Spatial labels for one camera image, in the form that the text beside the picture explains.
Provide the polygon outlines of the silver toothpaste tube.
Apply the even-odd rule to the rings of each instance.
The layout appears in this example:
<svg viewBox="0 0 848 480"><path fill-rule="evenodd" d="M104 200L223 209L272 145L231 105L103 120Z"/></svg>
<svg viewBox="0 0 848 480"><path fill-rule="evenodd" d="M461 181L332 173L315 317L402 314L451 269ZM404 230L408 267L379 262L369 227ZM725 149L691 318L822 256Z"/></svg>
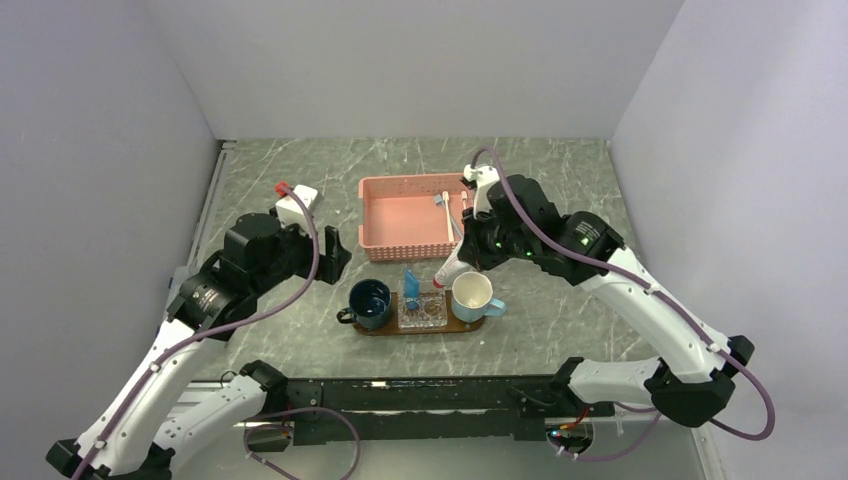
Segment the silver toothpaste tube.
<svg viewBox="0 0 848 480"><path fill-rule="evenodd" d="M432 284L435 288L446 287L456 276L467 269L468 265L459 258L462 246L463 241L460 241L433 276Z"/></svg>

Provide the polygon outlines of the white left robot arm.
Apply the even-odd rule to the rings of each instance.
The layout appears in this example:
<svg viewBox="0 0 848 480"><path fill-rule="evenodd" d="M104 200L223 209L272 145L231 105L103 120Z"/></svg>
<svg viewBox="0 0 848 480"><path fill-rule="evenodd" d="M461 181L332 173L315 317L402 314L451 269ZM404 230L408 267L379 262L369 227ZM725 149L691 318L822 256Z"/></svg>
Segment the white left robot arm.
<svg viewBox="0 0 848 480"><path fill-rule="evenodd" d="M258 301L297 276L336 283L352 254L334 226L317 252L309 214L239 217L216 250L179 287L154 342L118 396L76 438L56 441L46 461L68 479L170 479L217 434L244 418L279 417L288 379L253 361L221 393L176 418L169 414L196 373L221 353Z"/></svg>

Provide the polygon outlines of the white and light-blue mug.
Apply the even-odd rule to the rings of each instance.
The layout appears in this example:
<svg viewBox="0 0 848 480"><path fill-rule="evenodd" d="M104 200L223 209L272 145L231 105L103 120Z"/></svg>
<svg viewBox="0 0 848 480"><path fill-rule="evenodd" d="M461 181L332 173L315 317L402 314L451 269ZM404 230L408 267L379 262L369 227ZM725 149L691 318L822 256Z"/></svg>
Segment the white and light-blue mug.
<svg viewBox="0 0 848 480"><path fill-rule="evenodd" d="M474 323L484 317L501 317L506 304L494 297L493 285L488 277L477 272L465 272L455 278L451 286L451 311L465 323Z"/></svg>

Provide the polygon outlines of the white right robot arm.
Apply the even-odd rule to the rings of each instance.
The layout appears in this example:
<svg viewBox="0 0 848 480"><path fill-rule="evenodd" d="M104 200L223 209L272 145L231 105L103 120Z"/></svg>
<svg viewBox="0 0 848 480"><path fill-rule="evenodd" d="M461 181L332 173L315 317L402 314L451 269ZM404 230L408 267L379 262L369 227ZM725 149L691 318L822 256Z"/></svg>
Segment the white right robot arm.
<svg viewBox="0 0 848 480"><path fill-rule="evenodd" d="M464 238L454 259L477 271L511 259L530 261L611 307L657 353L629 362L567 359L551 382L557 411L574 415L599 402L644 404L694 428L728 405L736 388L733 378L753 355L750 340L728 337L700 320L687 322L667 304L669 294L654 285L621 235L591 212L559 213L536 181L516 174L506 184L543 233L563 248L602 262L601 267L542 242L516 213L494 169L466 173L461 181L472 190L473 205L462 212Z"/></svg>

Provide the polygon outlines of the oval wooden tray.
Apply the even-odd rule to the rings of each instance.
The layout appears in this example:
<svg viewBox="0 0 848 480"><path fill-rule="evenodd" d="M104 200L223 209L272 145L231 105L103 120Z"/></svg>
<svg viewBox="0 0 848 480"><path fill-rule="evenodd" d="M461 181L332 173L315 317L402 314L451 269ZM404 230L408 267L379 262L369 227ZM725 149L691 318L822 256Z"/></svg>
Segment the oval wooden tray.
<svg viewBox="0 0 848 480"><path fill-rule="evenodd" d="M446 306L447 306L447 316L448 316L448 324L446 327L442 327L437 330L424 330L424 331L412 331L412 332L403 332L399 329L398 321L397 321L397 306L398 306L398 292L392 292L392 301L391 301L391 317L388 323L380 329L377 330L367 330L360 325L352 324L352 327L355 331L362 335L378 337L378 336L403 336L403 335L424 335L424 334L450 334L450 333L466 333L473 332L478 330L485 322L486 317L481 320L478 320L474 323L465 323L458 318L456 318L451 311L451 290L443 290L445 292L446 297Z"/></svg>

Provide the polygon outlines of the clear textured glass dish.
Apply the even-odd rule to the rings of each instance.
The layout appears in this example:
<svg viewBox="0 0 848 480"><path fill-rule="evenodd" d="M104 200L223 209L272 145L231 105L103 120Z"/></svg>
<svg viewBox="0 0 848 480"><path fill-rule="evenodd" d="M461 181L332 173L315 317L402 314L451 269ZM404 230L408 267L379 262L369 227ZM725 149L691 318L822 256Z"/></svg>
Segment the clear textured glass dish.
<svg viewBox="0 0 848 480"><path fill-rule="evenodd" d="M398 294L397 321L403 332L437 330L448 324L446 297L443 290L422 291L410 308L403 293Z"/></svg>

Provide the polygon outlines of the blue toothpaste tube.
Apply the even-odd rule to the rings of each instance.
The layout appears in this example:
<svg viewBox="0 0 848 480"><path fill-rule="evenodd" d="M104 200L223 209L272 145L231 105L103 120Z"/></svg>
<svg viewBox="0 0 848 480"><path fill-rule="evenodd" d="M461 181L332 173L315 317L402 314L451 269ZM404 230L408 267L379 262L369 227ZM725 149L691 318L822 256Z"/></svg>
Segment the blue toothpaste tube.
<svg viewBox="0 0 848 480"><path fill-rule="evenodd" d="M407 310L420 307L420 281L408 268L403 270L403 299Z"/></svg>

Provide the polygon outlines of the dark navy mug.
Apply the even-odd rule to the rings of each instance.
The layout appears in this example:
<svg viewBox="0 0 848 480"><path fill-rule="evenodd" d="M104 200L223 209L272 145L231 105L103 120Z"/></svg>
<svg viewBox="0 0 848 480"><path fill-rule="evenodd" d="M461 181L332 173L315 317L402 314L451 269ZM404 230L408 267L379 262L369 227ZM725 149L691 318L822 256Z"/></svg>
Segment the dark navy mug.
<svg viewBox="0 0 848 480"><path fill-rule="evenodd" d="M348 304L336 314L340 324L357 324L367 330L385 326L391 317L391 291L382 281L365 279L350 290Z"/></svg>

